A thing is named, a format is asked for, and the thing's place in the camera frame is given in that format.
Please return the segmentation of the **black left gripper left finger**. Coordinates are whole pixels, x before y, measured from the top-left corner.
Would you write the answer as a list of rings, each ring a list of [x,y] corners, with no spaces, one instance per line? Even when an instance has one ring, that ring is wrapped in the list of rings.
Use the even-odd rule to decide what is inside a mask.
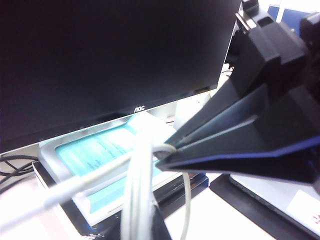
[[[108,218],[109,226],[104,234],[105,240],[121,239],[121,212],[118,212]]]

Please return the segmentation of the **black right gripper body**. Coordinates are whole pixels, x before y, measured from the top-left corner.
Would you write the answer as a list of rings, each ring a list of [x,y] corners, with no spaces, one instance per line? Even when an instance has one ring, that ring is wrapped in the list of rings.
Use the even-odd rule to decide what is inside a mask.
[[[293,86],[296,74],[306,66],[308,51],[303,41],[277,23],[258,1],[243,1],[237,18],[244,30],[231,82],[240,98],[265,84],[271,99]]]

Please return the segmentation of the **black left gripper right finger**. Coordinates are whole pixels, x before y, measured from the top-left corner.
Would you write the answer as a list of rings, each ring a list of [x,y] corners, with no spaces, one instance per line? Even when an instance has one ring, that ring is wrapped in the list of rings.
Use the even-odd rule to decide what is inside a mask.
[[[156,201],[152,202],[152,240],[171,240],[172,237],[165,223],[165,218],[171,213],[167,207],[159,205]]]

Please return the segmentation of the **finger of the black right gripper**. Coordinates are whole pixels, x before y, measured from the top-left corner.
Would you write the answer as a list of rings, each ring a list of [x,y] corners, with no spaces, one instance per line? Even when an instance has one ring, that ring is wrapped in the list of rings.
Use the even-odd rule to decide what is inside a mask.
[[[235,88],[227,82],[166,143],[181,148],[254,120],[268,107],[266,84],[238,98]]]
[[[320,103],[308,92],[290,92],[254,122],[179,148],[157,166],[318,185]]]

